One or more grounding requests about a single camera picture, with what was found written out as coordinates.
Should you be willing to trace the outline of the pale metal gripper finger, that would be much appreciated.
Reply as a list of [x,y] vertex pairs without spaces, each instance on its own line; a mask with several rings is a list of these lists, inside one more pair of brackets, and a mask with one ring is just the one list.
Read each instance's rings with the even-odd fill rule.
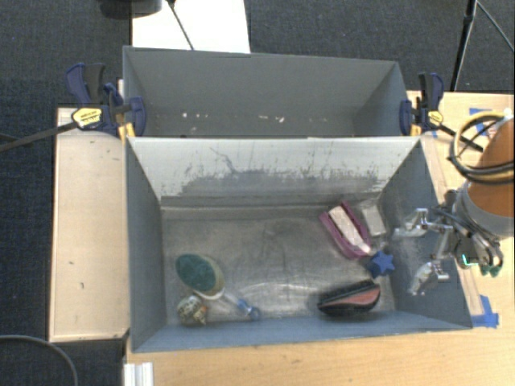
[[441,261],[428,261],[416,271],[407,293],[411,296],[423,296],[428,290],[449,279],[450,274],[443,270]]
[[424,236],[429,230],[429,210],[427,208],[416,208],[406,216],[400,226],[393,230],[393,238],[417,238]]

